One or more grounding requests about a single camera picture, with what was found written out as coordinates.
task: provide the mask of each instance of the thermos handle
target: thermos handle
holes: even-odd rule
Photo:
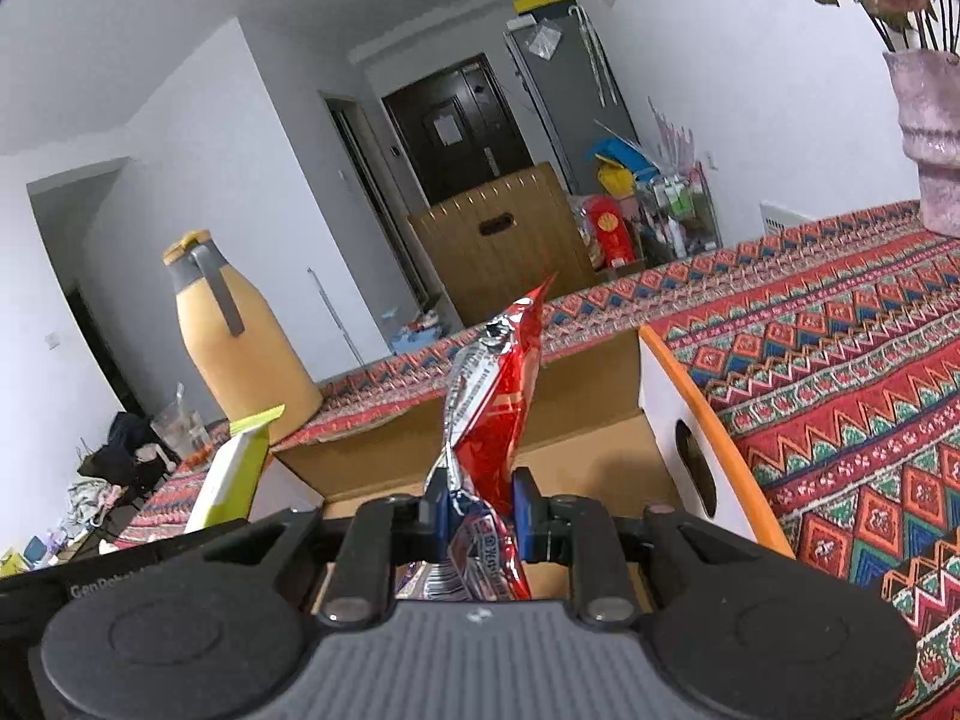
[[[224,281],[224,274],[220,273],[220,265],[213,258],[209,249],[204,245],[193,247],[190,250],[190,257],[200,268],[200,275],[206,279],[210,285],[210,292],[213,292],[213,299],[217,301],[217,307],[220,313],[224,315],[227,321],[227,328],[230,334],[236,338],[243,334],[243,317],[240,316],[240,309],[237,308],[233,295],[230,294],[227,282]]]

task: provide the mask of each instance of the thermos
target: thermos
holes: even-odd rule
[[[304,425],[323,396],[263,295],[224,259],[210,231],[187,233],[163,261],[186,350],[227,418],[285,405],[271,442]]]

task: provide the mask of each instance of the refrigerator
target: refrigerator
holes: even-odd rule
[[[549,60],[527,50],[527,41],[536,31],[536,25],[506,32],[507,48],[544,123],[570,194],[605,194],[596,176],[597,160],[589,154],[597,141],[611,135],[596,122],[634,142],[637,132],[616,79],[613,79],[614,103],[606,77],[598,67],[606,106],[600,103],[590,54],[581,38],[577,17],[553,15],[550,20],[560,25],[563,37]]]

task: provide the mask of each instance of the pink ceramic vase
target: pink ceramic vase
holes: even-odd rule
[[[904,153],[920,168],[923,226],[960,238],[960,57],[927,49],[884,56]]]

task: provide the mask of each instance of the gold circle logo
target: gold circle logo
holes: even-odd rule
[[[597,226],[604,232],[613,232],[620,226],[619,220],[615,215],[609,211],[606,214],[601,214],[600,218],[597,220]]]

